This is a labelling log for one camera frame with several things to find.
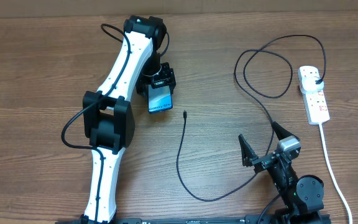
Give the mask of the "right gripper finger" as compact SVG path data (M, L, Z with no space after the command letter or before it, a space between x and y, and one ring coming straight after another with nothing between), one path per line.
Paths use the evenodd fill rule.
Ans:
M253 166L254 161L258 159L258 155L254 152L242 134L238 136L238 139L241 147L242 165L246 167Z
M287 131L285 128L283 128L281 125L279 125L276 121L274 121L272 123L272 129L274 130L274 132L279 140L285 139L290 136L293 136L297 140L299 140L299 138L297 136L295 136L291 132Z

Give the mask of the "Samsung Galaxy smartphone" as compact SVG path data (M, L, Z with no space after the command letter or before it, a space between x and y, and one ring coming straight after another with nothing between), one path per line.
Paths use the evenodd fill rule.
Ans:
M170 110L173 108L172 94L170 92L169 86L152 88L152 86L149 85L148 99L148 108L150 114Z

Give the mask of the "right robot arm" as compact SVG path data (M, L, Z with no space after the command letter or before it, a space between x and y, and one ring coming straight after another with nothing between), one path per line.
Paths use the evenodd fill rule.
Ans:
M322 215L324 208L324 183L315 175L298 177L292 160L296 159L301 151L300 139L284 129L277 122L272 128L278 137L276 150L266 156L259 157L243 135L239 135L242 153L242 165L253 167L256 174L267 171L278 191L273 199L281 198L285 208L276 210L273 214L266 211L274 201L264 208L260 215L246 215L246 223L330 223L329 215Z

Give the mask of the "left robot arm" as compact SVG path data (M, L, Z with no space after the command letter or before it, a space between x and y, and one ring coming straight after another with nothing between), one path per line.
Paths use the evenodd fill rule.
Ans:
M148 100L150 114L170 110L176 86L173 68L157 52L166 25L158 17L131 16L117 59L96 92L83 97L85 136L93 156L90 195L79 223L112 223L116 211L116 186L120 162L135 132L131 97Z

